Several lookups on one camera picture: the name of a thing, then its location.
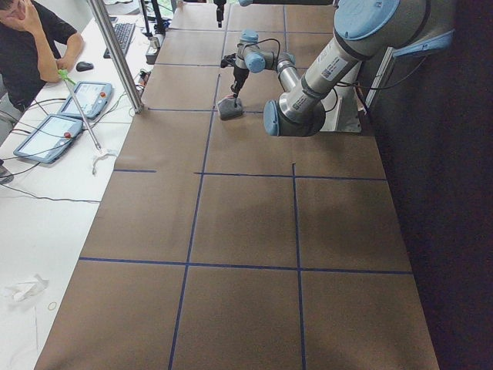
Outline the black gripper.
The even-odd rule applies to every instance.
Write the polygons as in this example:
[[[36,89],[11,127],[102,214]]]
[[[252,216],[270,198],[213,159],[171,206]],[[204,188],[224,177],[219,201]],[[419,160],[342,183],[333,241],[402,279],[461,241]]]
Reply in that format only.
[[[233,77],[234,81],[230,87],[233,92],[233,106],[239,106],[239,92],[248,78],[248,69],[235,65],[233,67]]]

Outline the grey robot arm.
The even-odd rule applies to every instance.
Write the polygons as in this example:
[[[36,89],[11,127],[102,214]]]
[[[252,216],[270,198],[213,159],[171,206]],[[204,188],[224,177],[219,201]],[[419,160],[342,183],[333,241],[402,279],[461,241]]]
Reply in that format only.
[[[283,94],[266,103],[271,136],[312,136],[319,131],[358,133],[357,101],[343,79],[360,63],[391,47],[396,58],[426,56],[450,44],[455,1],[337,1],[333,38],[302,75],[289,59],[278,63]]]
[[[262,42],[274,41],[277,51],[263,51],[260,48]],[[290,53],[280,51],[280,42],[277,39],[259,40],[259,35],[252,29],[242,31],[240,40],[233,54],[233,85],[230,87],[233,94],[233,106],[239,106],[239,94],[250,73],[259,73],[263,70],[278,70],[278,65],[288,60],[292,64],[295,58]]]

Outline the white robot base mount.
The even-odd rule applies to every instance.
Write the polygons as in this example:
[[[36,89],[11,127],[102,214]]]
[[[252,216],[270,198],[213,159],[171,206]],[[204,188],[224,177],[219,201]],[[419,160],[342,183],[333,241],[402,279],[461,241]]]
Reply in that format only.
[[[357,95],[353,88],[336,86],[321,102],[326,111],[321,132],[361,132]]]

